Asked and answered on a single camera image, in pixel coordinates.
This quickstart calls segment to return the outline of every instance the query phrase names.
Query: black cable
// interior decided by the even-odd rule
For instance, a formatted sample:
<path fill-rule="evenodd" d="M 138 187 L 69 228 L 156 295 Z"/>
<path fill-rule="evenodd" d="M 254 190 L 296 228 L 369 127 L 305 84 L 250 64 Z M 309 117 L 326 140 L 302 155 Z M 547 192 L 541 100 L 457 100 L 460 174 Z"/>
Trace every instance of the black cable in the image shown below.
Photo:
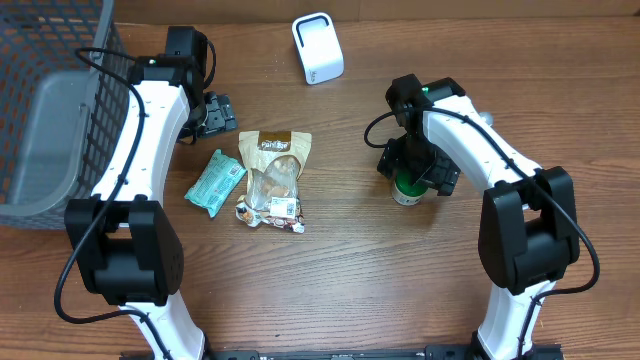
<path fill-rule="evenodd" d="M 105 54 L 120 56 L 128 60 L 135 60 L 135 58 L 127 54 L 119 53 L 113 50 L 102 49 L 102 48 L 83 47 L 75 50 L 76 57 L 78 57 L 78 59 L 80 59 L 83 63 L 95 68 L 96 70 L 108 76 L 111 76 L 114 80 L 124 84 L 125 86 L 127 86 L 127 88 L 129 88 L 129 90 L 135 96 L 140 106 L 140 121 L 138 124 L 138 129 L 136 131 L 136 136 L 133 140 L 133 144 L 131 145 L 131 150 L 129 151 L 129 155 L 127 156 L 124 166 L 122 167 L 122 173 L 118 175 L 118 180 L 116 181 L 113 191 L 111 192 L 107 200 L 102 205 L 102 208 L 100 209 L 98 214 L 96 214 L 96 216 L 94 217 L 93 222 L 91 222 L 87 230 L 82 235 L 82 238 L 80 239 L 75 249 L 71 253 L 71 256 L 69 256 L 69 260 L 67 260 L 67 263 L 65 264 L 64 269 L 62 270 L 62 273 L 58 278 L 58 284 L 56 285 L 56 289 L 53 296 L 53 304 L 58 316 L 60 316 L 61 319 L 72 324 L 88 324 L 96 321 L 112 319 L 114 317 L 123 316 L 123 315 L 138 316 L 140 318 L 140 321 L 143 323 L 146 323 L 147 326 L 149 327 L 149 331 L 153 335 L 153 338 L 155 339 L 156 343 L 158 344 L 160 351 L 162 351 L 163 357 L 168 360 L 173 360 L 171 354 L 169 353 L 166 346 L 162 342 L 162 339 L 160 338 L 160 334 L 158 333 L 158 330 L 155 328 L 155 326 L 149 319 L 148 315 L 140 310 L 136 310 L 136 309 L 118 310 L 118 311 L 113 311 L 113 312 L 102 314 L 102 315 L 87 317 L 87 318 L 76 318 L 68 315 L 67 313 L 64 312 L 64 309 L 62 309 L 62 289 L 67 280 L 67 277 L 69 276 L 69 273 L 71 272 L 73 263 L 76 261 L 78 254 L 82 250 L 82 247 L 84 246 L 84 244 L 87 242 L 87 239 L 90 237 L 93 231 L 99 226 L 99 224 L 101 223 L 101 220 L 105 217 L 107 210 L 109 209 L 109 206 L 111 206 L 111 204 L 115 200 L 116 196 L 118 195 L 118 192 L 122 188 L 122 185 L 124 185 L 124 183 L 126 182 L 127 173 L 129 172 L 129 168 L 131 168 L 131 163 L 133 162 L 133 158 L 135 156 L 136 150 L 138 149 L 138 145 L 140 144 L 140 138 L 142 137 L 142 130 L 144 128 L 144 119 L 146 117 L 146 113 L 144 110 L 144 101 L 142 101 L 142 97 L 140 96 L 140 93 L 138 92 L 138 90 L 136 90 L 136 88 L 133 85 L 129 84 L 129 82 L 126 79 L 120 77 L 118 74 L 84 57 L 81 54 L 82 52 L 101 52 Z"/>
<path fill-rule="evenodd" d="M 216 47 L 213 46 L 213 43 L 209 39 L 207 39 L 207 43 L 209 44 L 209 49 L 211 49 L 211 55 L 213 55 L 213 66 L 211 66 L 211 72 L 209 73 L 209 76 L 207 76 L 207 80 L 204 81 L 203 89 L 208 88 L 209 85 L 211 85 L 211 82 L 213 82 L 213 77 L 216 76 L 216 64 L 218 62 Z"/>
<path fill-rule="evenodd" d="M 571 216 L 569 216 L 569 214 L 567 214 L 567 212 L 564 211 L 564 209 L 542 187 L 540 187 L 540 185 L 538 185 L 533 180 L 533 178 L 528 176 L 524 171 L 522 171 L 522 169 L 520 169 L 515 164 L 513 159 L 511 159 L 504 152 L 504 150 L 500 148 L 500 146 L 496 143 L 496 141 L 491 137 L 491 135 L 489 135 L 486 132 L 484 128 L 482 128 L 482 126 L 478 125 L 478 123 L 471 120 L 466 115 L 461 115 L 461 114 L 458 114 L 457 112 L 453 112 L 445 109 L 432 108 L 428 106 L 390 111 L 386 114 L 379 116 L 378 118 L 373 120 L 371 124 L 369 124 L 369 126 L 367 126 L 367 129 L 365 130 L 365 133 L 364 133 L 365 143 L 367 143 L 367 145 L 373 148 L 384 148 L 385 145 L 376 145 L 369 142 L 368 135 L 369 135 L 369 131 L 371 131 L 371 128 L 373 128 L 373 126 L 375 126 L 382 119 L 385 119 L 389 116 L 398 115 L 405 112 L 413 112 L 413 111 L 430 111 L 430 112 L 440 113 L 443 115 L 451 116 L 456 119 L 462 120 L 466 124 L 469 124 L 471 127 L 473 127 L 480 135 L 482 135 L 482 137 L 485 138 L 485 140 L 489 143 L 489 145 L 491 145 L 491 147 L 496 151 L 496 153 L 500 155 L 502 160 L 507 163 L 507 166 L 513 169 L 513 171 L 516 174 L 518 174 L 520 177 L 522 177 L 522 179 L 524 179 L 529 184 L 531 184 L 534 187 L 534 189 L 537 191 L 537 193 L 540 194 L 549 205 L 551 205 L 554 209 L 556 209 L 562 215 L 562 217 L 565 218 L 565 220 L 569 223 L 569 225 L 571 225 L 571 227 L 578 233 L 578 236 L 582 239 L 584 246 L 587 248 L 587 251 L 589 252 L 589 256 L 591 257 L 591 262 L 593 263 L 593 275 L 591 276 L 591 279 L 586 284 L 578 287 L 573 287 L 573 288 L 545 291 L 534 296 L 531 299 L 531 305 L 529 305 L 529 310 L 527 311 L 527 316 L 525 317 L 525 321 L 522 325 L 522 330 L 520 332 L 520 337 L 518 338 L 517 359 L 521 360 L 522 348 L 524 347 L 524 339 L 527 333 L 527 329 L 529 328 L 529 324 L 531 323 L 531 319 L 533 317 L 533 311 L 535 310 L 535 307 L 537 305 L 540 305 L 540 300 L 547 296 L 576 294 L 576 293 L 584 292 L 591 289 L 598 282 L 598 278 L 600 277 L 600 260 L 598 259 L 598 254 L 596 253 L 596 250 L 593 247 L 591 240 L 589 240 L 589 238 L 587 237 L 587 234 L 584 233 L 582 228 L 580 228 L 580 226 L 571 218 Z"/>

